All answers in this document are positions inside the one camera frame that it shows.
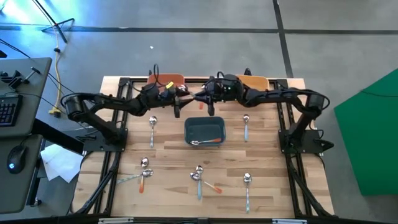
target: keyboard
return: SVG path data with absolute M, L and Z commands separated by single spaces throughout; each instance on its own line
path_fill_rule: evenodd
M 22 98 L 22 95 L 0 95 L 0 127 L 15 126 Z

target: concrete floor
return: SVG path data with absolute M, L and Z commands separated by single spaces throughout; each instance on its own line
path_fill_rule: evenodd
M 272 0 L 41 0 L 57 21 L 70 17 L 75 26 L 193 27 L 275 29 Z M 285 29 L 398 29 L 398 2 L 394 0 L 279 0 Z M 42 24 L 47 21 L 32 2 L 9 0 L 0 25 Z M 31 57 L 53 57 L 54 34 L 0 30 L 0 38 Z M 66 32 L 69 44 L 60 44 L 62 82 L 74 91 L 98 92 L 104 75 L 147 75 L 154 63 L 161 73 L 186 76 L 214 75 L 218 70 L 286 77 L 278 34 Z M 326 94 L 331 106 L 317 119 L 325 139 L 335 147 L 325 153 L 326 175 L 335 213 L 343 218 L 398 222 L 398 196 L 363 197 L 349 162 L 334 106 L 397 68 L 397 35 L 286 35 L 295 78 L 307 88 Z M 0 45 L 9 58 L 24 58 Z M 55 101 L 56 88 L 48 82 L 44 97 Z M 79 128 L 47 114 L 40 104 L 38 118 L 61 130 Z M 0 220 L 48 217 L 67 212 L 75 181 L 43 181 L 38 208 L 0 215 Z

